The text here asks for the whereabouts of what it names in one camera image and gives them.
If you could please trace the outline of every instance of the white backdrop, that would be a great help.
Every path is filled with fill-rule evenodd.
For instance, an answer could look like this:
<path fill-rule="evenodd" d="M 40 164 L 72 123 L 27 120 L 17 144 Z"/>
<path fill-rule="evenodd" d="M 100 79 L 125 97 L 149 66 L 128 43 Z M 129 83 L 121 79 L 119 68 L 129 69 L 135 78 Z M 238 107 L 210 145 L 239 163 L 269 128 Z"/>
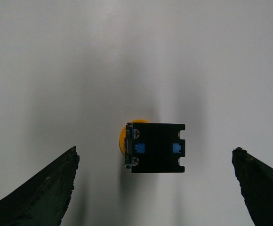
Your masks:
<path fill-rule="evenodd" d="M 183 174 L 131 174 L 133 119 L 184 123 Z M 273 1 L 0 0 L 0 199 L 70 147 L 62 226 L 253 225 L 231 164 L 273 167 Z"/>

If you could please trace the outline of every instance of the blue terminal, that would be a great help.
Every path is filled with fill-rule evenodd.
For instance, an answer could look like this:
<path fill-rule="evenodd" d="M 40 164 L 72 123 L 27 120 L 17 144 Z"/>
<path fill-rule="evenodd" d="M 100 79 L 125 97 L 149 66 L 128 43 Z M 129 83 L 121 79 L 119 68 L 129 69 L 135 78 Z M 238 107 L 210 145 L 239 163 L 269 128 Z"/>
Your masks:
<path fill-rule="evenodd" d="M 135 146 L 136 153 L 145 153 L 145 144 L 137 143 Z"/>
<path fill-rule="evenodd" d="M 173 153 L 181 153 L 182 146 L 179 143 L 173 143 L 172 151 Z"/>

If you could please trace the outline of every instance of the white surface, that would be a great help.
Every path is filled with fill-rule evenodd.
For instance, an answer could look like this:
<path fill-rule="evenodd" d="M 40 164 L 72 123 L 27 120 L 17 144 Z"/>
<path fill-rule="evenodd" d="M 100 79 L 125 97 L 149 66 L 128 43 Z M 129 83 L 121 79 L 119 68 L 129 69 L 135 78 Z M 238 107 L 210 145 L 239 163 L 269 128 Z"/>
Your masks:
<path fill-rule="evenodd" d="M 186 173 L 124 169 L 137 118 L 186 124 Z M 0 1 L 0 199 L 74 145 L 62 226 L 253 225 L 231 151 L 273 167 L 273 1 Z"/>

